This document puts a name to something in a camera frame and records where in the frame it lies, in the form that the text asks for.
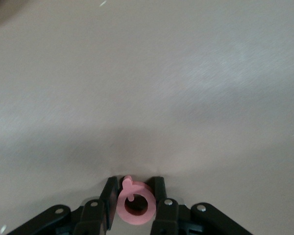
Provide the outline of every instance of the pink ring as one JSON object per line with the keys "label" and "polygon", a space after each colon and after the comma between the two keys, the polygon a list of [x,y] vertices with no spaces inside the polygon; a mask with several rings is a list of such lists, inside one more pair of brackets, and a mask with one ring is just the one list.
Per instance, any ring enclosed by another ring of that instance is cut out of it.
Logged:
{"label": "pink ring", "polygon": [[[126,176],[122,182],[123,190],[119,194],[117,213],[122,220],[129,224],[141,225],[150,221],[156,212],[156,199],[152,189],[143,182],[133,181],[131,176]],[[125,201],[134,201],[134,195],[140,195],[147,201],[147,208],[143,211],[130,209]]]}

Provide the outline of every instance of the pink object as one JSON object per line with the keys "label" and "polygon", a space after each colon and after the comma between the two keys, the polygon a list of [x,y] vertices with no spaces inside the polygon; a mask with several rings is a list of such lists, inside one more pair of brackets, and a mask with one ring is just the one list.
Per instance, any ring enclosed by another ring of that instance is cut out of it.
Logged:
{"label": "pink object", "polygon": [[[156,212],[156,199],[152,194],[152,189],[143,182],[133,181],[129,175],[125,176],[122,186],[123,190],[119,194],[117,203],[117,213],[120,218],[133,225],[141,225],[150,221]],[[146,209],[135,211],[125,204],[126,199],[130,202],[134,201],[135,194],[146,199]]]}

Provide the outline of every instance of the white mark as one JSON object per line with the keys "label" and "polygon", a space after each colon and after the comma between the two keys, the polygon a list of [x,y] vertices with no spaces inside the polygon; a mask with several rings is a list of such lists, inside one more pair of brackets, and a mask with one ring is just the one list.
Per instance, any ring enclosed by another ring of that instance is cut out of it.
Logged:
{"label": "white mark", "polygon": [[99,6],[103,6],[103,5],[105,5],[105,3],[106,3],[107,1],[104,1],[102,4],[100,4]]}
{"label": "white mark", "polygon": [[3,225],[2,228],[0,229],[0,234],[3,234],[5,229],[6,229],[6,225]]}

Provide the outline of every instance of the metal bolt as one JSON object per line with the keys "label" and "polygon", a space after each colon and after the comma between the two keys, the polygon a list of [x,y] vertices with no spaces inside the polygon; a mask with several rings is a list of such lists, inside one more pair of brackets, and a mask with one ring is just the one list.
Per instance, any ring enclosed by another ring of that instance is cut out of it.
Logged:
{"label": "metal bolt", "polygon": [[91,207],[96,207],[96,206],[98,206],[98,202],[92,202],[92,203],[90,204],[90,206],[91,206]]}
{"label": "metal bolt", "polygon": [[173,204],[173,201],[170,199],[165,200],[165,204],[168,206],[171,206]]}
{"label": "metal bolt", "polygon": [[59,208],[55,211],[56,214],[61,214],[64,210],[62,208]]}
{"label": "metal bolt", "polygon": [[206,207],[204,205],[198,205],[197,206],[197,210],[199,210],[200,212],[205,212],[206,211]]}

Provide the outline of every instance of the table surface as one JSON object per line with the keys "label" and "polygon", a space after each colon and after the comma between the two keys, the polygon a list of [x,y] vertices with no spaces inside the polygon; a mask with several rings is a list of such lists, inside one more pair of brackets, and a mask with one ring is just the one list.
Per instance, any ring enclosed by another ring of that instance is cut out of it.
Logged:
{"label": "table surface", "polygon": [[126,174],[294,235],[294,0],[0,3],[0,230]]}

